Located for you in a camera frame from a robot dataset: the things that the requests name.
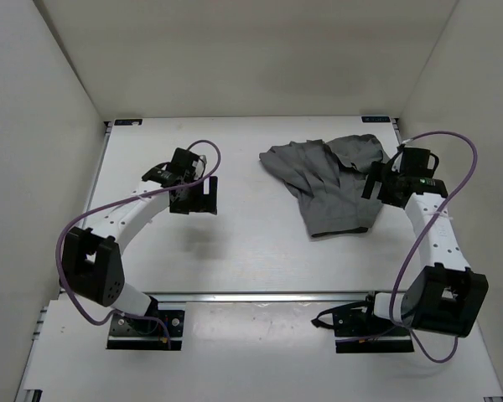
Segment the grey pleated skirt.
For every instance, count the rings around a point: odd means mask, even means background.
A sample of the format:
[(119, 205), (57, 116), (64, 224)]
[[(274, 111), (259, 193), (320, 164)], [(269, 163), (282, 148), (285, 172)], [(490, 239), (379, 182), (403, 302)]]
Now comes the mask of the grey pleated skirt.
[(290, 142), (259, 154), (263, 168), (298, 200), (312, 238), (372, 228), (382, 204), (362, 194), (371, 164), (388, 160), (372, 134)]

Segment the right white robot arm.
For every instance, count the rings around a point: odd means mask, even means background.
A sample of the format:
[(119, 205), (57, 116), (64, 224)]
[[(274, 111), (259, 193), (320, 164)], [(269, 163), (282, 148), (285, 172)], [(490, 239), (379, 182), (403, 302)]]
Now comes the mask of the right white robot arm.
[(389, 162), (374, 162), (363, 198), (378, 186), (383, 204), (403, 209), (416, 236), (421, 270), (404, 292), (379, 292), (359, 315), (363, 332), (378, 335), (389, 321), (425, 332), (465, 338), (489, 289), (459, 248), (444, 202), (448, 191), (434, 173), (438, 156), (424, 148), (399, 146)]

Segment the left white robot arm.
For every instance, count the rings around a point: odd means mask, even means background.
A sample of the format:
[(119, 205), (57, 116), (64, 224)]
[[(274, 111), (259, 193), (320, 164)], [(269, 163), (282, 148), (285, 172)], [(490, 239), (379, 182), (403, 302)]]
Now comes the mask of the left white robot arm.
[(78, 311), (78, 299), (110, 307), (140, 333), (158, 325), (156, 301), (126, 282), (122, 255), (130, 242), (158, 214), (217, 212), (218, 178), (207, 168), (207, 158), (190, 147), (177, 148), (169, 162), (142, 175), (129, 198), (99, 210), (101, 221), (85, 228), (70, 223), (57, 244), (60, 282)]

